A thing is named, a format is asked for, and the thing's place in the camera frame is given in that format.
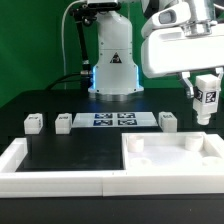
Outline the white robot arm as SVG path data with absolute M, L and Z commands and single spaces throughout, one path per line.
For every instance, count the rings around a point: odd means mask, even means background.
M 87 0 L 99 24 L 99 60 L 89 91 L 109 99 L 141 92 L 132 59 L 132 25 L 117 11 L 123 2 L 135 0 Z M 186 95 L 195 95 L 189 81 L 192 71 L 224 67 L 209 58 L 224 40 L 224 24 L 217 20 L 224 0 L 137 0 L 146 18 L 141 35 L 141 64 L 146 77 L 177 75 Z

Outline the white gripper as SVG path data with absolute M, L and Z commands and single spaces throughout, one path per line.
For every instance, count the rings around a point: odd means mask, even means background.
M 216 68 L 217 85 L 224 76 L 224 26 L 213 26 L 207 36 L 187 38 L 180 27 L 153 31 L 141 47 L 142 70 L 146 77 L 155 78 L 178 74 L 188 99 L 194 97 L 190 73 L 185 71 Z

